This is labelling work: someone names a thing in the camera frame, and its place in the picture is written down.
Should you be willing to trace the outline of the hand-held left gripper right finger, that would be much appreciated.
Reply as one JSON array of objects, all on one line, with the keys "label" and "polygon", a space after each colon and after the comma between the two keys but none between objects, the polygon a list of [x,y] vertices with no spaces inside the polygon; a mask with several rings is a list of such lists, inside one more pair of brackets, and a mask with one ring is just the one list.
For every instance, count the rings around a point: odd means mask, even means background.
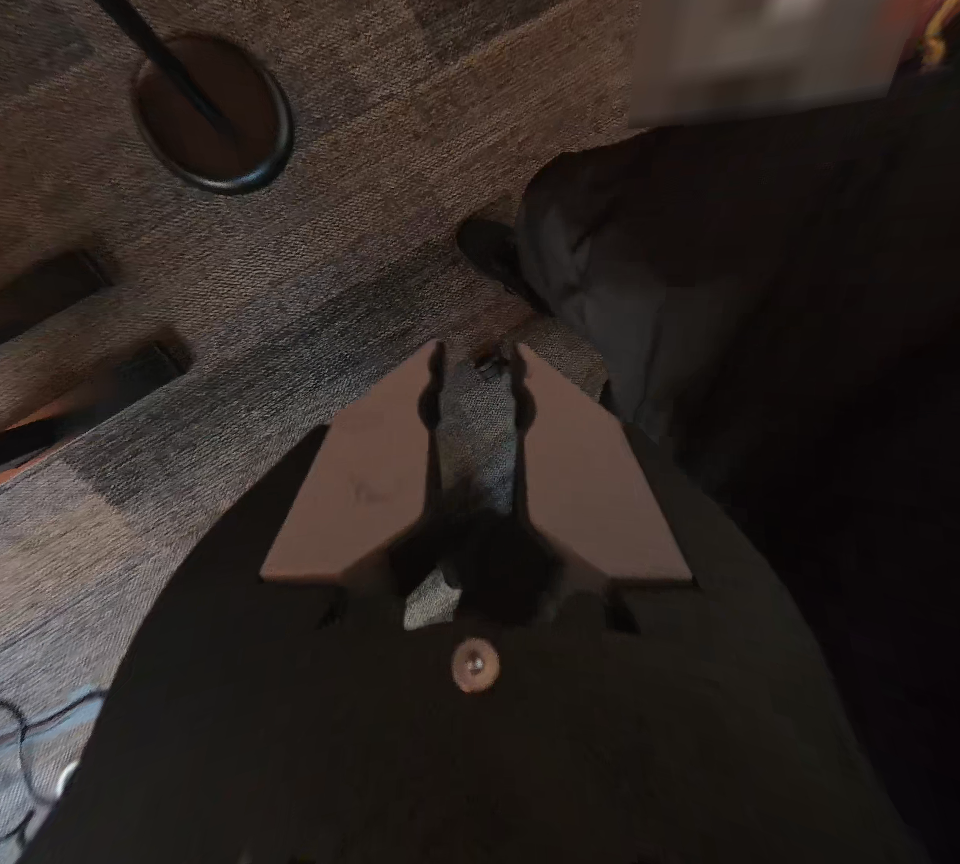
[{"label": "hand-held left gripper right finger", "polygon": [[553,598],[695,576],[619,419],[528,344],[512,349],[514,509],[556,563]]}]

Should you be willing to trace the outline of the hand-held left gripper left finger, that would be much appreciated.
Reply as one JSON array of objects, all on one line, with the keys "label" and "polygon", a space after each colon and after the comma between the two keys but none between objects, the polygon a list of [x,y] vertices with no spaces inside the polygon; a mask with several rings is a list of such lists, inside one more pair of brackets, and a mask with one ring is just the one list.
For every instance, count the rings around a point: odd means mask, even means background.
[{"label": "hand-held left gripper left finger", "polygon": [[446,349],[429,341],[334,416],[260,568],[264,582],[369,587],[438,501]]}]

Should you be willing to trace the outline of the person's dark trouser leg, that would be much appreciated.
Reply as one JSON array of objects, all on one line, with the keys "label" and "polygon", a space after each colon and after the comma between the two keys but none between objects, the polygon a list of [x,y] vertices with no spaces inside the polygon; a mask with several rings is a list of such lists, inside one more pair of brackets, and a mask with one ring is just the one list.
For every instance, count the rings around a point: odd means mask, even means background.
[{"label": "person's dark trouser leg", "polygon": [[958,646],[958,66],[528,186],[521,270],[835,644]]}]

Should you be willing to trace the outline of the person's black shoe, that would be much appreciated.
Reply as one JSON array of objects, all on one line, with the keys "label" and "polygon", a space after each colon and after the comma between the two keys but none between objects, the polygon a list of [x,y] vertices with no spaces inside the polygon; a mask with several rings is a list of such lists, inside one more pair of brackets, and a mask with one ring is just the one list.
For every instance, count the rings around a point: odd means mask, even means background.
[{"label": "person's black shoe", "polygon": [[458,226],[455,243],[474,270],[536,313],[551,317],[552,310],[523,275],[515,233],[505,222],[470,217]]}]

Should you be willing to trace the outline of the dark furniture foot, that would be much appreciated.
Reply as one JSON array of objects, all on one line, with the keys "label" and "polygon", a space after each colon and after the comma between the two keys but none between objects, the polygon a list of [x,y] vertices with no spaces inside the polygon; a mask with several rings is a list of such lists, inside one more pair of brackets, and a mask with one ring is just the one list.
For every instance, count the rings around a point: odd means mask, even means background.
[{"label": "dark furniture foot", "polygon": [[97,366],[89,377],[2,430],[2,480],[186,375],[193,363],[184,343],[168,339],[147,342]]},{"label": "dark furniture foot", "polygon": [[36,263],[2,284],[1,344],[113,285],[109,270],[85,249],[69,249]]}]

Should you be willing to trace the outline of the black round stand base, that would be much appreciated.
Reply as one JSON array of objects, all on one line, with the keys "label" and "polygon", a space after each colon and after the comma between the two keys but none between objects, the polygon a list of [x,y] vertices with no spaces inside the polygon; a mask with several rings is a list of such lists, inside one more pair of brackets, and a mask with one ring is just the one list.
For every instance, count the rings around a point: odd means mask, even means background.
[{"label": "black round stand base", "polygon": [[168,41],[211,111],[144,60],[130,88],[131,111],[153,156],[186,184],[224,197],[273,184],[296,139],[288,98],[255,55],[220,35],[187,32]]}]

